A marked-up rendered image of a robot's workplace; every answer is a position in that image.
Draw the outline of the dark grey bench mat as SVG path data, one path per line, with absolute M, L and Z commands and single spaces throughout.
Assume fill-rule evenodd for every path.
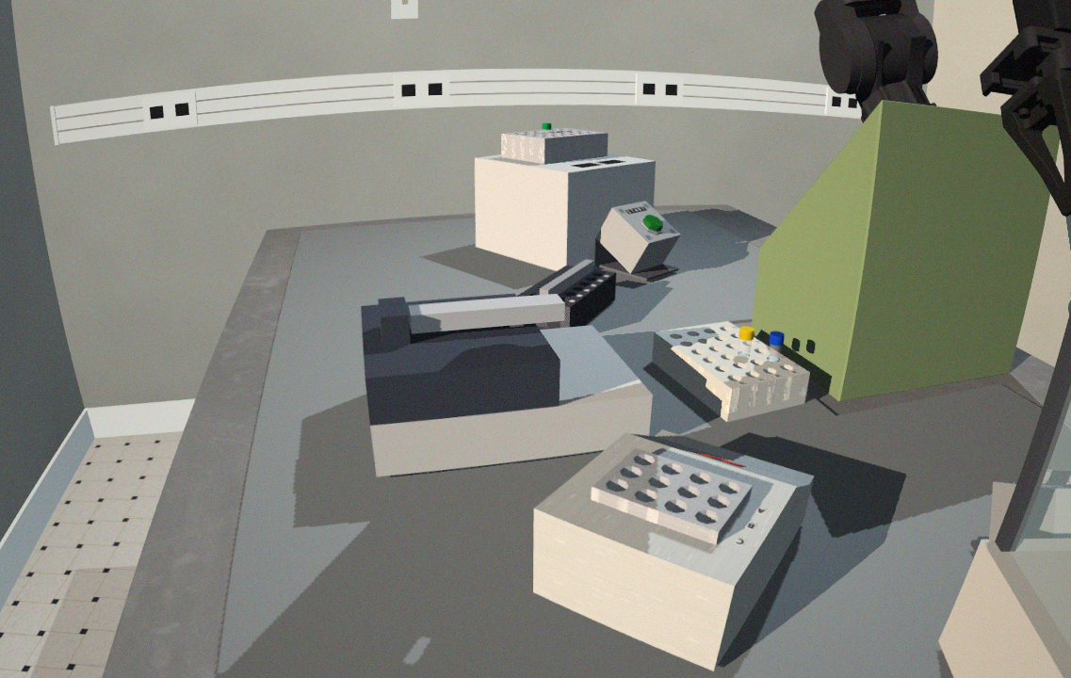
M 687 209 L 650 282 L 590 322 L 660 430 L 814 476 L 801 528 L 715 671 L 532 592 L 534 508 L 601 451 L 376 476 L 360 306 L 521 295 L 549 267 L 476 219 L 303 231 L 252 438 L 217 678 L 953 678 L 939 639 L 1042 408 L 1004 383 L 727 422 L 653 331 L 751 322 L 759 250 Z

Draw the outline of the cream tube rack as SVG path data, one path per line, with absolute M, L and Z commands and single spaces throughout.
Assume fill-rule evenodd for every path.
M 755 337 L 738 355 L 739 334 L 729 321 L 655 331 L 652 362 L 727 422 L 803 404 L 810 372 L 782 353 L 769 361 Z

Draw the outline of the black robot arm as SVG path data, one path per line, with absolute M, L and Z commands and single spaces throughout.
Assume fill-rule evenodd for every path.
M 1071 33 L 1071 0 L 1016 3 L 1022 30 Z M 938 67 L 938 41 L 916 0 L 823 0 L 814 14 L 825 80 L 839 94 L 855 94 L 863 123 L 883 100 L 938 106 L 922 89 Z

